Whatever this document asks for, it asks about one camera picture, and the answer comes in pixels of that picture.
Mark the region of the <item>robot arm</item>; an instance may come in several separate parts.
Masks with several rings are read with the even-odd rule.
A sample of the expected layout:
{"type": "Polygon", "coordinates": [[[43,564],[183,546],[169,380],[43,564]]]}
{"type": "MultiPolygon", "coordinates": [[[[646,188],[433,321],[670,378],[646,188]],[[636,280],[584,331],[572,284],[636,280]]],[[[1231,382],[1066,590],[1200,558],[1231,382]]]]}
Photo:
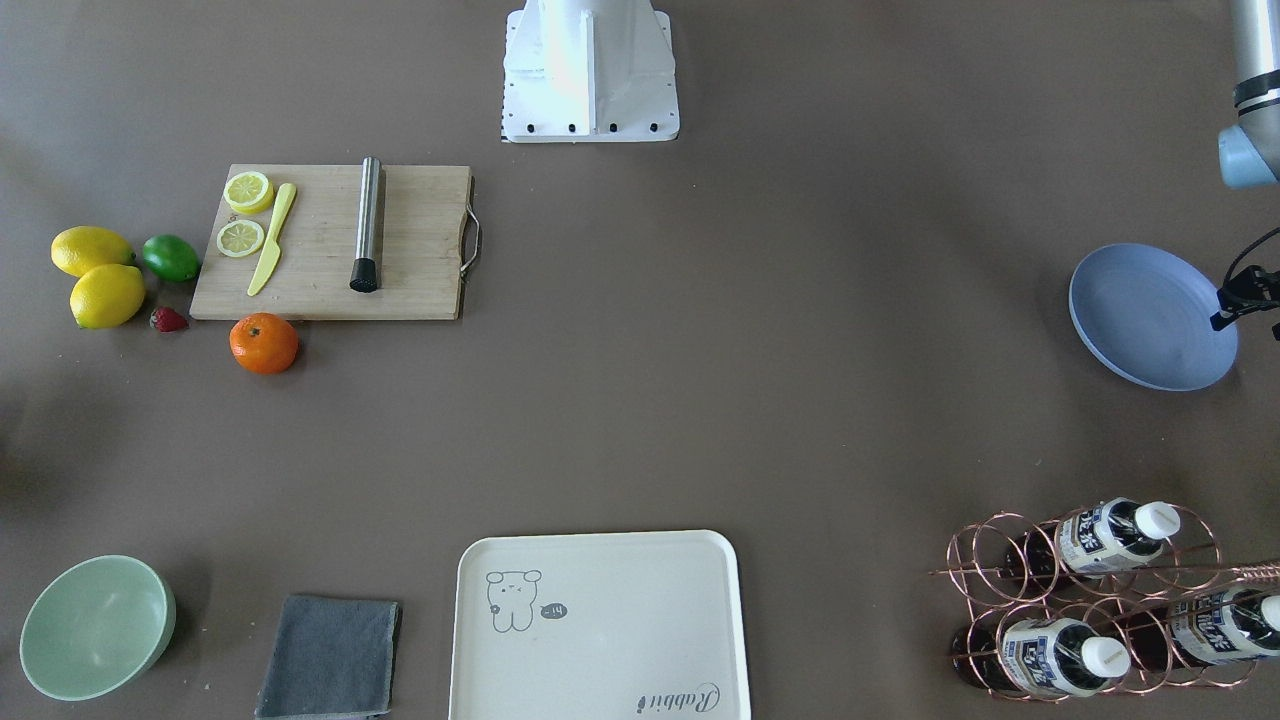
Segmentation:
{"type": "Polygon", "coordinates": [[[1276,184],[1279,178],[1279,3],[1230,1],[1236,58],[1236,123],[1219,133],[1226,187],[1276,184]]]}

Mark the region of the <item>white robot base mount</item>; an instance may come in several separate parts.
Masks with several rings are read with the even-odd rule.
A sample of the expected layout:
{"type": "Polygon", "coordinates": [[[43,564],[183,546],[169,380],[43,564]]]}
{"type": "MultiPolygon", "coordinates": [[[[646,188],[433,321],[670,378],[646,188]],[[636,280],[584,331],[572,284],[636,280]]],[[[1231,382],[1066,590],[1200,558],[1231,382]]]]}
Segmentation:
{"type": "Polygon", "coordinates": [[[639,143],[678,137],[671,18],[649,1],[527,1],[506,18],[500,138],[639,143]]]}

